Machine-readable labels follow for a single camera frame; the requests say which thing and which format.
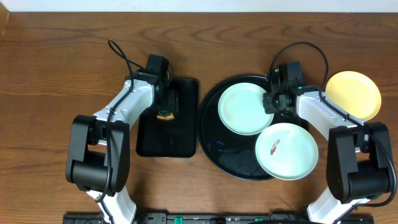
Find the yellow plate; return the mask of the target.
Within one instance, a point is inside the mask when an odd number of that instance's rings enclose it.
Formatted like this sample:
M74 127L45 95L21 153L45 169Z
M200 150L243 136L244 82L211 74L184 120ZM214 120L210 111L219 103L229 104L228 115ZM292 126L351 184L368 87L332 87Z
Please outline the yellow plate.
M381 93L377 85L366 75L343 71L327 82L325 92L329 99L349 114L368 121L381 108Z

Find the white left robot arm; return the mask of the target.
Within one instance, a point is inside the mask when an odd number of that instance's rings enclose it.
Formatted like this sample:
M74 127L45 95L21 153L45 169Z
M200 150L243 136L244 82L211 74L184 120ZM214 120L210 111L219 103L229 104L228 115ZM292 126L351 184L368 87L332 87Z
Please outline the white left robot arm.
M95 200L107 223L134 220L137 206L126 188L130 130L146 109L164 102L169 83L167 72L134 72L102 110L72 122L66 179Z

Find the light green plate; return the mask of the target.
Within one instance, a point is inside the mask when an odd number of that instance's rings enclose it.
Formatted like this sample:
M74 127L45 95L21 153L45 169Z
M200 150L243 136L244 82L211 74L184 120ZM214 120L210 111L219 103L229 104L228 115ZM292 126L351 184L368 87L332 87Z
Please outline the light green plate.
M231 85L222 92L218 102L221 122L232 132L244 136L261 133L274 119L263 105L263 87L243 82Z
M271 176L297 180L314 170L318 146L306 129L296 124L278 123L258 136L255 154L259 165Z

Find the light green plate front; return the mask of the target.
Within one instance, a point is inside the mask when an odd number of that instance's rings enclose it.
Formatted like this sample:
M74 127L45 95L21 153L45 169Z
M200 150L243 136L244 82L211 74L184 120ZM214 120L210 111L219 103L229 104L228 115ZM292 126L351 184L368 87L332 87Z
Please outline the light green plate front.
M259 165L271 176L297 180L314 170L318 146L306 129L296 124L278 123L258 136L255 154Z

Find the green yellow sponge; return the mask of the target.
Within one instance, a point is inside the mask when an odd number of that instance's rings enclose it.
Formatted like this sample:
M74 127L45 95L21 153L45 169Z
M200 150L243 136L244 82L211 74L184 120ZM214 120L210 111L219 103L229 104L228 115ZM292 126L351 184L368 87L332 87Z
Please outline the green yellow sponge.
M157 119L159 120L164 120L164 121L168 121L168 120L173 120L175 119L175 116L173 113L167 113L167 114L158 114L156 116Z

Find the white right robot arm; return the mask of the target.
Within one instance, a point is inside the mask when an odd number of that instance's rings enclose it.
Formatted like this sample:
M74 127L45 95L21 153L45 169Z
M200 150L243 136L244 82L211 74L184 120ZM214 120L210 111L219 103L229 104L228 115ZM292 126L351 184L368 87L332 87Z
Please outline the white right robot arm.
M292 114L328 141L327 188L306 209L312 223L339 223L358 207L383 207L397 193L387 126L355 117L331 93L305 81L273 81L264 94L267 114Z

